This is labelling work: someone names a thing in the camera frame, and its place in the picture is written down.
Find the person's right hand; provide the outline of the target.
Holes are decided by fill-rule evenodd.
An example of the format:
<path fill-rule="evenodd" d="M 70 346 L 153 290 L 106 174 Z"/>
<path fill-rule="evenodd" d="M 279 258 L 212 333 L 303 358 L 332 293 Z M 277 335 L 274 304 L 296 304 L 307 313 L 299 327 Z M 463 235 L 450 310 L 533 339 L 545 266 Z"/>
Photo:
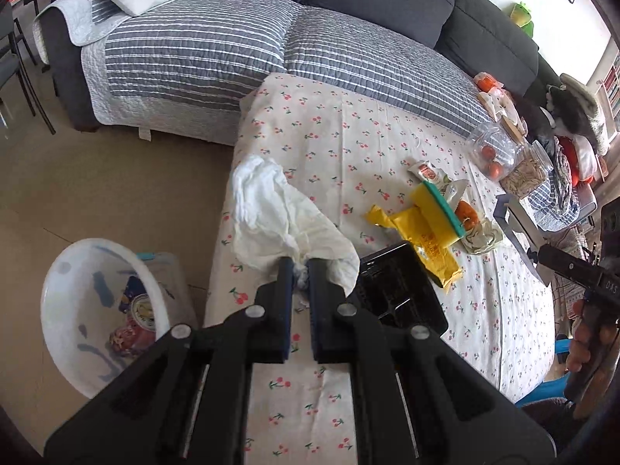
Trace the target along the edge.
<path fill-rule="evenodd" d="M 593 331 L 584 321 L 583 309 L 586 302 L 583 299 L 576 301 L 573 305 L 573 311 L 578 316 L 573 325 L 573 339 L 568 348 L 567 369 L 571 373 L 579 373 L 582 367 L 591 360 L 592 337 Z M 619 338 L 617 337 L 617 326 L 606 324 L 601 326 L 599 340 L 603 346 L 608 346 L 607 361 L 617 362 L 619 356 Z"/>

